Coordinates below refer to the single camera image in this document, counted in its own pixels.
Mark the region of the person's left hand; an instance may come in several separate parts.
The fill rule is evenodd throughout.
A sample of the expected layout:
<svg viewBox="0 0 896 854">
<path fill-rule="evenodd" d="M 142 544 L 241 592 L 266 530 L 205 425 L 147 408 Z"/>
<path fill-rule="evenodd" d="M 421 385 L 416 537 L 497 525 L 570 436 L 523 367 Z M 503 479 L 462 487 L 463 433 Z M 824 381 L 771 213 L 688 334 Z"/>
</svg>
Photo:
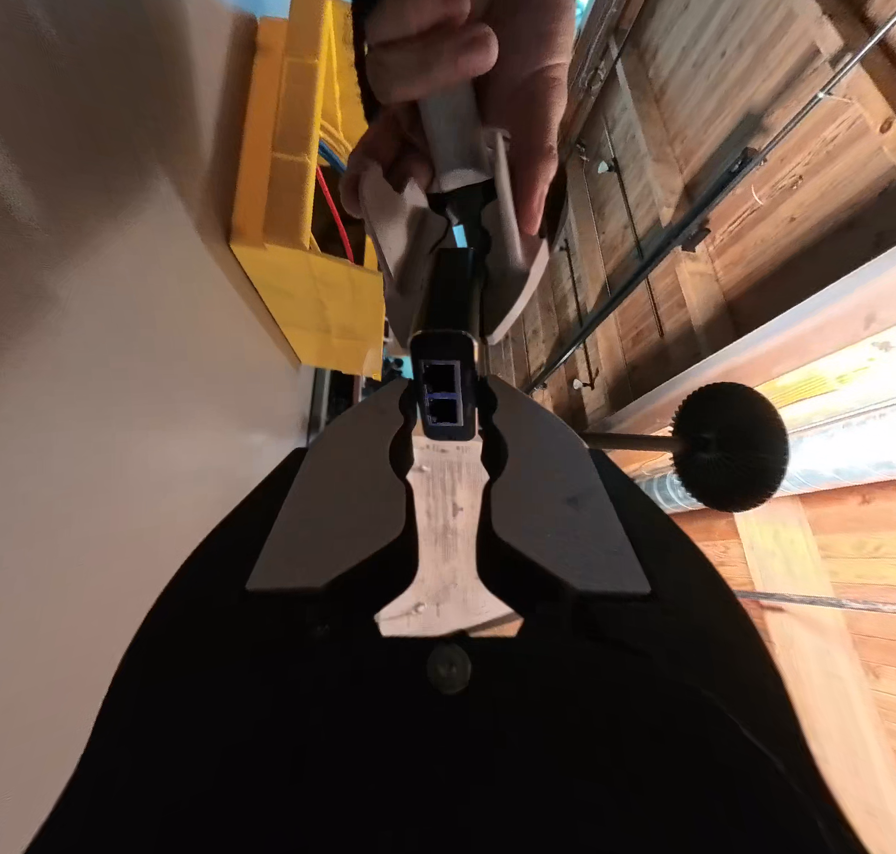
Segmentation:
<svg viewBox="0 0 896 854">
<path fill-rule="evenodd" d="M 557 168 L 574 47 L 574 0 L 352 0 L 354 64 L 367 130 L 341 181 L 362 217 L 360 178 L 379 164 L 397 191 L 434 169 L 417 103 L 472 82 L 483 124 L 510 136 L 508 165 L 522 233 L 538 234 Z"/>
</svg>

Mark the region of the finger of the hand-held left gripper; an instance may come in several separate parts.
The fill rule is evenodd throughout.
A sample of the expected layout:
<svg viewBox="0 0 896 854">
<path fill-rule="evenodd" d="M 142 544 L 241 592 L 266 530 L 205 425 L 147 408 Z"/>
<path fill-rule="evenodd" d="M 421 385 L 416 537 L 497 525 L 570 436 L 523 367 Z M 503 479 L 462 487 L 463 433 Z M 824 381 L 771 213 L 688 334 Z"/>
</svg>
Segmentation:
<svg viewBox="0 0 896 854">
<path fill-rule="evenodd" d="M 496 345 L 535 295 L 547 267 L 549 244 L 542 235 L 522 233 L 519 229 L 504 131 L 486 128 L 484 136 L 496 199 L 482 212 L 490 246 L 481 296 L 481 330 L 487 344 Z"/>
<path fill-rule="evenodd" d="M 380 167 L 361 172 L 359 204 L 384 277 L 385 317 L 397 346 L 408 352 L 434 258 L 431 250 L 446 221 L 429 208 L 415 180 L 397 192 Z"/>
</svg>

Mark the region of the black network adapter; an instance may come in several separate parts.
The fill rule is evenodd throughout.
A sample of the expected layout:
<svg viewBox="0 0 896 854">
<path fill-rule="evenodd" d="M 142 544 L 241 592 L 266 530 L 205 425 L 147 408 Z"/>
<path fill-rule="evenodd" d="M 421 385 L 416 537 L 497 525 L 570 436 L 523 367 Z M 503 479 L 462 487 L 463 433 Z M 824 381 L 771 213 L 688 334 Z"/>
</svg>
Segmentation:
<svg viewBox="0 0 896 854">
<path fill-rule="evenodd" d="M 476 435 L 482 258 L 470 247 L 434 255 L 409 342 L 424 435 L 467 443 Z"/>
</svg>

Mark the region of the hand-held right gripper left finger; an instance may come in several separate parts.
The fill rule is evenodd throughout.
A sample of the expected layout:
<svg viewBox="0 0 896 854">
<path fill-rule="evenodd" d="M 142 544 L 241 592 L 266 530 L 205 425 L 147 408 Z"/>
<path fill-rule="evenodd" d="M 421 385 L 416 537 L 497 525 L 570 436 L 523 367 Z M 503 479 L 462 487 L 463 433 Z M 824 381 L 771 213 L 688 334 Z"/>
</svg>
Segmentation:
<svg viewBox="0 0 896 854">
<path fill-rule="evenodd" d="M 308 449 L 246 590 L 321 591 L 393 543 L 407 522 L 415 397 L 394 380 Z"/>
</svg>

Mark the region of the black round ceiling fixture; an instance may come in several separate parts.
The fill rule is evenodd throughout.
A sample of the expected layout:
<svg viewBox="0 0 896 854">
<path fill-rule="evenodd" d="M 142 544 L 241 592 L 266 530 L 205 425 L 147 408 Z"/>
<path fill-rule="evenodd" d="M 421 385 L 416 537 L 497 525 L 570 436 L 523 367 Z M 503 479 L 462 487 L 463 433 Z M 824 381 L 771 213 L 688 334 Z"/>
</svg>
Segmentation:
<svg viewBox="0 0 896 854">
<path fill-rule="evenodd" d="M 788 430 L 759 391 L 730 381 L 693 391 L 671 434 L 584 432 L 602 452 L 667 453 L 684 490 L 702 506 L 747 512 L 773 498 L 790 464 Z"/>
</svg>

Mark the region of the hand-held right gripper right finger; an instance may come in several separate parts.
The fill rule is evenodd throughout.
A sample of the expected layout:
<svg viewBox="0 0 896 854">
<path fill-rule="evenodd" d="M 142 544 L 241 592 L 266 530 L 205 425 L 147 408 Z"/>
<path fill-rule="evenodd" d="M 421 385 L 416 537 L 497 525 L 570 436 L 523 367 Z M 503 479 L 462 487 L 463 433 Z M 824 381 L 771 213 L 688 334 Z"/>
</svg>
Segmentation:
<svg viewBox="0 0 896 854">
<path fill-rule="evenodd" d="M 650 594 L 585 442 L 496 375 L 485 385 L 482 457 L 498 540 L 577 593 Z"/>
</svg>

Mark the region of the yellow plastic bin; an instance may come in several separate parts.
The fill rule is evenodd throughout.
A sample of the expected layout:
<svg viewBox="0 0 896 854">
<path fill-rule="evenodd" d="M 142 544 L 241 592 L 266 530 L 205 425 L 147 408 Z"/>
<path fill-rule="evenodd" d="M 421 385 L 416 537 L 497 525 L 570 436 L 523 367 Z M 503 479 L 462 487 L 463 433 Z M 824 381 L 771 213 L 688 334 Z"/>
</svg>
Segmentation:
<svg viewBox="0 0 896 854">
<path fill-rule="evenodd" d="M 260 19 L 230 248 L 301 363 L 379 380 L 382 273 L 338 181 L 365 129 L 350 6 L 290 0 Z"/>
</svg>

